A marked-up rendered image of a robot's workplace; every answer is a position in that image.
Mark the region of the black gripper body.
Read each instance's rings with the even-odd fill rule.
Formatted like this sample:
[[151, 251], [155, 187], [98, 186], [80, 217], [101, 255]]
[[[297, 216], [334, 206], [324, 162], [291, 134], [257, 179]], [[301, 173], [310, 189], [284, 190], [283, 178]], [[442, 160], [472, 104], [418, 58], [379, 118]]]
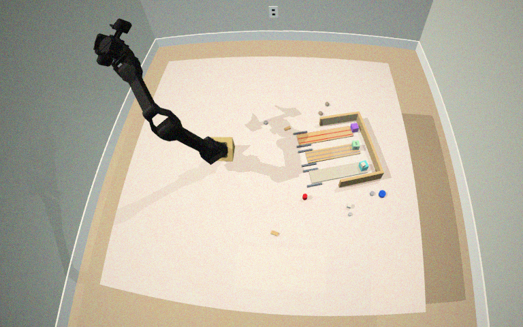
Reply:
[[[114, 29], [116, 29], [116, 33], [114, 34], [114, 38], [117, 42], [121, 43], [122, 45], [126, 45], [123, 40], [121, 40], [119, 37], [122, 33], [128, 34], [132, 24], [130, 22], [127, 22], [126, 20], [118, 19], [116, 23], [114, 24]], [[126, 45], [129, 47], [128, 45]], [[97, 63], [99, 65], [103, 66], [111, 66], [111, 63], [113, 62], [113, 58], [107, 56], [106, 54], [99, 55], [97, 58]]]

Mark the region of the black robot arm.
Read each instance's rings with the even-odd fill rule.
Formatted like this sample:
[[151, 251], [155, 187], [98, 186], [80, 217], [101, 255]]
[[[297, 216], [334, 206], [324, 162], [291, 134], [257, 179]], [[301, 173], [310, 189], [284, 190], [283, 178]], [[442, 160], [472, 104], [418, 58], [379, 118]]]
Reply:
[[[149, 122], [151, 131], [168, 142], [179, 141], [188, 147], [199, 151], [200, 156], [210, 165], [222, 157], [227, 156], [226, 142], [213, 140], [209, 136], [202, 139], [194, 133], [185, 129], [181, 120], [168, 109], [160, 108], [153, 100], [145, 82], [142, 78], [142, 67], [139, 58], [126, 46], [117, 42], [113, 35], [98, 34], [94, 44], [97, 55], [105, 55], [113, 58], [111, 63], [113, 70], [128, 82], [131, 90], [143, 111], [142, 116]], [[122, 63], [120, 67], [118, 65]], [[157, 127], [153, 123], [153, 117], [157, 114], [168, 116]]]

